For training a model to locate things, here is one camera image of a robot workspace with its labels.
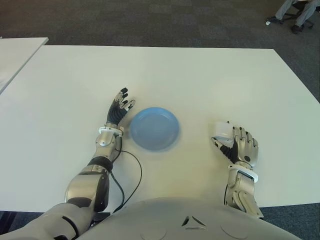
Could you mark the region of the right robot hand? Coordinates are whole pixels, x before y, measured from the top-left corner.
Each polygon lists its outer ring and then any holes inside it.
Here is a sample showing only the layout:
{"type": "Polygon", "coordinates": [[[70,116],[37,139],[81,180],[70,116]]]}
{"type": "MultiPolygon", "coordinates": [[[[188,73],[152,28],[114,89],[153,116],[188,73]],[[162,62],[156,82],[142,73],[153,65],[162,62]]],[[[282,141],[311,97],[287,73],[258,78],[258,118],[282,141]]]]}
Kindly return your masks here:
{"type": "Polygon", "coordinates": [[[232,127],[233,144],[228,147],[212,137],[213,144],[233,163],[243,164],[248,169],[253,169],[258,160],[259,145],[250,132],[241,126],[232,127]]]}

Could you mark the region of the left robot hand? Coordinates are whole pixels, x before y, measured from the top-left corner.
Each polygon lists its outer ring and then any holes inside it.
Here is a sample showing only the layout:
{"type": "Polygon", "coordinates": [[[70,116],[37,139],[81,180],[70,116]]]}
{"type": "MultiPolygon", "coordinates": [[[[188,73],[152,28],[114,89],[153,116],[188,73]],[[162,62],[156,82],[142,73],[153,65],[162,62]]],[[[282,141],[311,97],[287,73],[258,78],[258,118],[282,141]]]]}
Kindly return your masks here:
{"type": "Polygon", "coordinates": [[[108,110],[106,124],[118,125],[121,120],[127,115],[128,111],[131,110],[136,101],[134,99],[128,101],[128,89],[122,88],[114,97],[112,104],[108,110]]]}

